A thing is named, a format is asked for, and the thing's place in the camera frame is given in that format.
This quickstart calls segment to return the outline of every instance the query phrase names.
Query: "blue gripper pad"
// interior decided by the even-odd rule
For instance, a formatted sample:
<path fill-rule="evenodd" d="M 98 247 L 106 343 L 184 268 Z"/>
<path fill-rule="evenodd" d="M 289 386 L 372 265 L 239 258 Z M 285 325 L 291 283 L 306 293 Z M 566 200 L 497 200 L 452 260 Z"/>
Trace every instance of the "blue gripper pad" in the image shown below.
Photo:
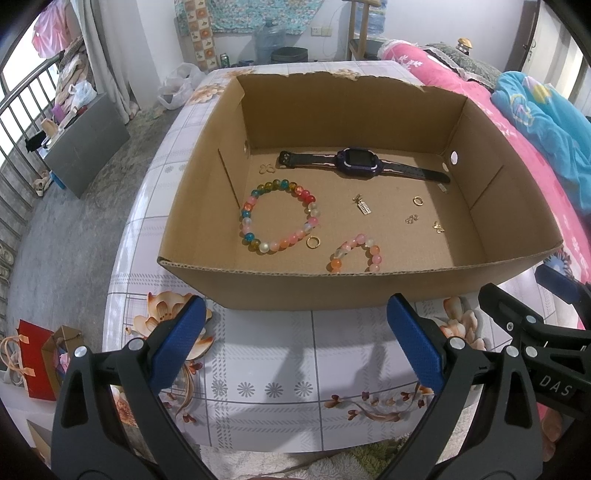
<path fill-rule="evenodd" d="M 415 321 L 415 313 L 408 309 L 412 310 L 412 307 L 404 298 L 400 299 L 397 295 L 390 297 L 387 307 L 388 324 L 421 385 L 432 388 L 438 394 L 445 383 L 443 361 L 431 340 Z"/>
<path fill-rule="evenodd" d="M 566 303 L 573 304 L 581 300 L 579 282 L 564 276 L 548 265 L 543 264 L 535 269 L 535 280 L 538 285 L 550 290 Z"/>
<path fill-rule="evenodd" d="M 172 386 L 195 340 L 203 330 L 207 315 L 205 302 L 201 297 L 194 297 L 194 300 L 187 305 L 186 309 L 181 310 L 179 315 L 182 317 L 152 358 L 152 375 L 149 384 L 156 395 L 164 388 Z"/>

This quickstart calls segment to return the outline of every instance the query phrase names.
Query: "watch screen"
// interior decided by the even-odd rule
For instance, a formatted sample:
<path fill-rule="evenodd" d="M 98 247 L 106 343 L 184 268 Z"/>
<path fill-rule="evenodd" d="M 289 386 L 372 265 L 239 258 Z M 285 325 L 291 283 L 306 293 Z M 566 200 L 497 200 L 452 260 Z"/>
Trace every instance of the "watch screen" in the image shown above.
<path fill-rule="evenodd" d="M 347 160 L 354 167 L 371 168 L 375 165 L 374 154 L 368 150 L 347 150 Z"/>

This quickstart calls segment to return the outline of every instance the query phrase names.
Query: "gold ring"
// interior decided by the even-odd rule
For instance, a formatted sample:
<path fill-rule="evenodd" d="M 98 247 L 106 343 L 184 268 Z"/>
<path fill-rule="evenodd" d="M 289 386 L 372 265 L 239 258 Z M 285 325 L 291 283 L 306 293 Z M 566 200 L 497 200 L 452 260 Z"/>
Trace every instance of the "gold ring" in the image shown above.
<path fill-rule="evenodd" d="M 310 240 L 316 240 L 316 244 L 314 246 L 310 245 Z M 306 245 L 308 245 L 308 248 L 311 248 L 312 250 L 314 250 L 315 248 L 318 248 L 320 246 L 320 238 L 318 238 L 317 236 L 309 236 L 308 240 L 306 240 Z"/>

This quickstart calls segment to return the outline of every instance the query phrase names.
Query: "smartwatch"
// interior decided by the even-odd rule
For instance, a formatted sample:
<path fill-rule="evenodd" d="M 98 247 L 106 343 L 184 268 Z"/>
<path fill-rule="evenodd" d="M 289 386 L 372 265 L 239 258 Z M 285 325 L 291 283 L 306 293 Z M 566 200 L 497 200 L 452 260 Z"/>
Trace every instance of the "smartwatch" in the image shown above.
<path fill-rule="evenodd" d="M 375 177 L 396 175 L 409 179 L 450 183 L 450 178 L 441 171 L 412 167 L 404 163 L 381 160 L 366 148 L 345 148 L 336 155 L 317 155 L 282 151 L 277 158 L 280 166 L 287 168 L 317 167 L 336 168 L 350 177 Z"/>

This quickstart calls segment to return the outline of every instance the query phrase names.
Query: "gray flower print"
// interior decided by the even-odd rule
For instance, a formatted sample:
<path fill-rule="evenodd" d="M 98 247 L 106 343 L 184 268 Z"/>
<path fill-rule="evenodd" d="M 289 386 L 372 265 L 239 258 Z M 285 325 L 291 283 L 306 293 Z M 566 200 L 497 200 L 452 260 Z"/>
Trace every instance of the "gray flower print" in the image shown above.
<path fill-rule="evenodd" d="M 283 387 L 279 383 L 272 382 L 265 387 L 265 393 L 269 397 L 277 398 L 283 395 Z"/>
<path fill-rule="evenodd" d="M 294 392 L 299 397 L 307 397 L 312 393 L 312 384 L 310 382 L 298 382 L 295 384 Z"/>
<path fill-rule="evenodd" d="M 215 395 L 216 397 L 223 397 L 228 393 L 228 387 L 221 380 L 214 378 L 212 381 L 212 391 L 213 395 Z"/>
<path fill-rule="evenodd" d="M 255 394 L 255 387 L 248 382 L 238 385 L 238 393 L 243 397 L 252 397 Z"/>

